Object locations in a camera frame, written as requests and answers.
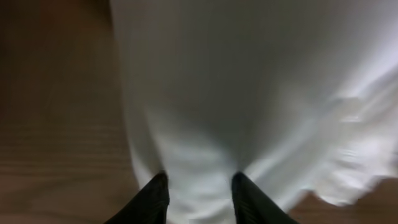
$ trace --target brown floor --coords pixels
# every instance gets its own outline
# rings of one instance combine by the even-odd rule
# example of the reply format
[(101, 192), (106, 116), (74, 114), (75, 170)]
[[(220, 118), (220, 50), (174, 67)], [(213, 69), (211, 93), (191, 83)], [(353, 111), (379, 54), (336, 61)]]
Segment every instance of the brown floor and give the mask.
[[(0, 1), (0, 223), (103, 223), (136, 192), (106, 8)], [(307, 197), (303, 224), (398, 223), (398, 180), (357, 205)]]

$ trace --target wood grain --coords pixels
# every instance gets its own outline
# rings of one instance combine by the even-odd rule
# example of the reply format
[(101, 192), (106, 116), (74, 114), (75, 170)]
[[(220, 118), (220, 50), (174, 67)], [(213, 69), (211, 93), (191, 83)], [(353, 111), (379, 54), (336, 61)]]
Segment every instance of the wood grain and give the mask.
[[(0, 223), (103, 223), (137, 192), (109, 14), (96, 4), (0, 2)], [(387, 180), (355, 206), (310, 195), (290, 214), (383, 224), (397, 210)]]

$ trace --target white skirt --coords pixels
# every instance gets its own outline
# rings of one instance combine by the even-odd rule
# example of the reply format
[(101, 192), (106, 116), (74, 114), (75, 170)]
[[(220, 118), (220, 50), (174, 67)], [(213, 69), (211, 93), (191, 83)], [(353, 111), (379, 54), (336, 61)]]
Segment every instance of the white skirt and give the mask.
[(132, 164), (174, 224), (235, 223), (240, 170), (282, 209), (394, 176), (398, 1), (111, 1)]

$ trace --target white fabric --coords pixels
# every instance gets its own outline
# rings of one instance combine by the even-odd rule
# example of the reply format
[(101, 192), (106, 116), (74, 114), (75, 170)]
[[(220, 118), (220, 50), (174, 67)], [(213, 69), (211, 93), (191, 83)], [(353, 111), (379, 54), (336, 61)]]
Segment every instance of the white fabric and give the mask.
[(112, 0), (132, 163), (174, 224), (234, 223), (244, 171), (288, 210), (393, 169), (398, 1)]

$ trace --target wooden floor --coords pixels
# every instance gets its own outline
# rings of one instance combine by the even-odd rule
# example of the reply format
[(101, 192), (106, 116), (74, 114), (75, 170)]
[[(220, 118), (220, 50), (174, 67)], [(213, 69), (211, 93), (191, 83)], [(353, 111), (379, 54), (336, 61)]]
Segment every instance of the wooden floor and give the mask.
[[(0, 1), (0, 223), (103, 223), (137, 191), (111, 25), (96, 1)], [(398, 223), (398, 181), (303, 224)]]

